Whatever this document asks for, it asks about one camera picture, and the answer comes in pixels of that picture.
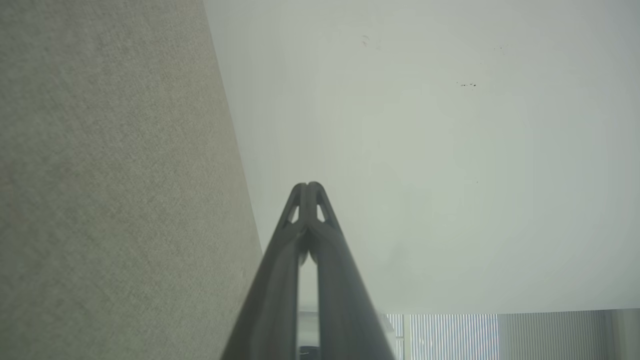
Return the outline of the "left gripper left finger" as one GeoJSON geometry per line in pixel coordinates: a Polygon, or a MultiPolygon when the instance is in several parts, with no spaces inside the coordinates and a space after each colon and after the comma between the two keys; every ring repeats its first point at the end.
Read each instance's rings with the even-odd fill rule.
{"type": "Polygon", "coordinates": [[[223,360],[298,358],[298,273],[307,257],[306,184],[290,192],[263,254],[223,360]]]}

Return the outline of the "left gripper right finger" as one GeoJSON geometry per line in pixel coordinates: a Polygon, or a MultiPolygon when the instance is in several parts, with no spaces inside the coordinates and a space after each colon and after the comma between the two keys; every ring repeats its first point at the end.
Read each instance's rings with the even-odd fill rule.
{"type": "Polygon", "coordinates": [[[329,196],[308,184],[310,255],[317,265],[322,360],[393,360],[381,317],[370,299],[329,196]]]}

